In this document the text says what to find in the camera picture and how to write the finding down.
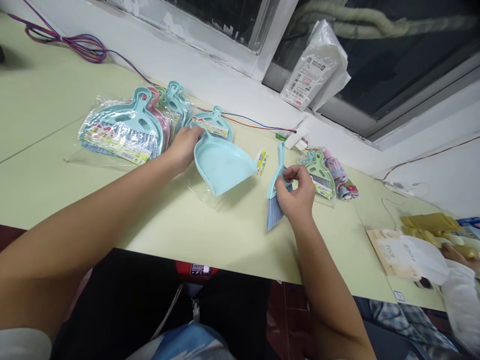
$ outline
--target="person's right hand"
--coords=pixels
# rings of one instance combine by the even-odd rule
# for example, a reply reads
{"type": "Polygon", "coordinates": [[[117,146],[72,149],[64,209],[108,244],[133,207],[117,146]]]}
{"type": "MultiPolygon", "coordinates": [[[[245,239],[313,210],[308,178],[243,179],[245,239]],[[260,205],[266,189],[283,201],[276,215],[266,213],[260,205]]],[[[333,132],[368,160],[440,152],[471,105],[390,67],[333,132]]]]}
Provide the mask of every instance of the person's right hand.
{"type": "Polygon", "coordinates": [[[290,223],[297,219],[312,218],[315,185],[307,168],[303,165],[292,165],[283,172],[283,176],[287,182],[298,180],[298,188],[292,192],[287,190],[280,176],[275,182],[276,197],[285,216],[290,223]]]}
{"type": "Polygon", "coordinates": [[[467,260],[465,256],[463,256],[461,253],[459,253],[453,245],[450,245],[447,242],[444,242],[442,245],[442,254],[445,257],[445,259],[452,260],[454,262],[457,262],[459,264],[465,265],[466,267],[472,269],[475,274],[480,272],[480,260],[478,259],[471,259],[467,260]]]}

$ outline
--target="black pants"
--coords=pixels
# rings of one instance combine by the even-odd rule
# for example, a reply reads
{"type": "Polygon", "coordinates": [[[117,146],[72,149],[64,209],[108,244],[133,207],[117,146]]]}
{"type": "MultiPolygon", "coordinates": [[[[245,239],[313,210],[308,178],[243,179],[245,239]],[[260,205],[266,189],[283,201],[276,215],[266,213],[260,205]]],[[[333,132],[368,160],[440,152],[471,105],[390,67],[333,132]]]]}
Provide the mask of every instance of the black pants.
{"type": "MultiPolygon", "coordinates": [[[[180,285],[175,262],[113,249],[95,268],[53,345],[52,359],[126,359],[146,344],[180,285]]],[[[264,359],[271,280],[220,270],[198,292],[200,323],[238,359],[264,359]]],[[[162,333],[193,319],[184,292],[162,333]]]]}

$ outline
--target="dustpan handle hole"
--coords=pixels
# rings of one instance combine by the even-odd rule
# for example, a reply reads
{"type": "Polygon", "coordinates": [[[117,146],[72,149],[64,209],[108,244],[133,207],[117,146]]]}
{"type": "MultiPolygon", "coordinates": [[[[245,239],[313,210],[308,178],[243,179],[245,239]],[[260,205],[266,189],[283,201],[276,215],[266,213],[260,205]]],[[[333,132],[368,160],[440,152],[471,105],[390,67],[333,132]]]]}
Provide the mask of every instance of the dustpan handle hole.
{"type": "Polygon", "coordinates": [[[121,122],[121,121],[130,120],[130,119],[131,119],[130,115],[124,114],[124,115],[117,116],[115,118],[115,121],[118,123],[118,122],[121,122]]]}
{"type": "Polygon", "coordinates": [[[150,130],[150,125],[145,121],[145,119],[138,119],[138,123],[145,130],[150,130]]]}

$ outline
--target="table surface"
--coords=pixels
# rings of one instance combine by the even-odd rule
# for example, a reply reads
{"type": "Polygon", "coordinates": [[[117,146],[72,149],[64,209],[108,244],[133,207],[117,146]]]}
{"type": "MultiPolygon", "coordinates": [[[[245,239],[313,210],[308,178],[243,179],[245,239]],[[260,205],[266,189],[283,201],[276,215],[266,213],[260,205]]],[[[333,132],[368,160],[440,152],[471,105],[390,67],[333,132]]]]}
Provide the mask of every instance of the table surface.
{"type": "MultiPolygon", "coordinates": [[[[0,65],[0,125],[7,128],[4,134],[21,134],[0,142],[0,224],[29,229],[124,174],[99,160],[101,155],[80,150],[77,135],[96,96],[127,96],[141,80],[123,67],[90,64],[67,49],[35,43],[4,14],[0,14],[0,44],[7,57],[15,53],[7,66],[0,65]],[[9,37],[4,38],[2,34],[7,33],[9,37]]],[[[199,99],[192,101],[212,109],[199,99]]],[[[169,184],[157,205],[118,247],[300,284],[297,248],[288,221],[284,218],[266,232],[266,194],[278,165],[278,140],[269,131],[232,127],[234,143],[252,158],[260,149],[268,153],[263,175],[254,175],[213,198],[205,195],[206,185],[192,165],[169,184]]],[[[287,150],[286,165],[295,164],[298,157],[287,150]]],[[[409,304],[444,310],[436,291],[387,277],[365,232],[365,228],[395,226],[382,198],[401,204],[384,200],[396,224],[400,214],[437,209],[393,194],[359,171],[345,170],[360,197],[350,202],[335,199],[333,207],[315,202],[313,216],[350,292],[395,302],[393,290],[397,290],[409,304]]]]}

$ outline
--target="white wall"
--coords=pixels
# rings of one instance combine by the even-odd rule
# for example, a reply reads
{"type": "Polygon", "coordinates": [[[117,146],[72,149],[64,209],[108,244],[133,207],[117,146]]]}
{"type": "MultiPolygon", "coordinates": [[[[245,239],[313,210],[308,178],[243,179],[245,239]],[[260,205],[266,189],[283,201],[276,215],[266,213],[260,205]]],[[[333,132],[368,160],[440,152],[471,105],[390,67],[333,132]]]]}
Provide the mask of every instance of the white wall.
{"type": "MultiPolygon", "coordinates": [[[[109,6],[86,0],[32,0],[31,3],[62,35],[91,33],[108,48],[126,56],[146,75],[164,82],[177,80],[189,94],[218,104],[227,112],[285,128],[294,127],[303,117],[259,82],[109,6]]],[[[0,0],[0,9],[40,24],[22,1],[0,0]]],[[[480,131],[478,94],[480,82],[439,103],[378,141],[383,151],[326,118],[313,115],[306,120],[311,128],[307,139],[310,147],[330,148],[344,164],[372,176],[382,176],[394,165],[475,137],[474,132],[480,131]]],[[[480,179],[480,166],[476,166],[479,150],[480,140],[476,140],[405,165],[388,179],[425,183],[418,188],[418,195],[425,200],[461,217],[478,216],[480,198],[475,179],[480,179]]]]}

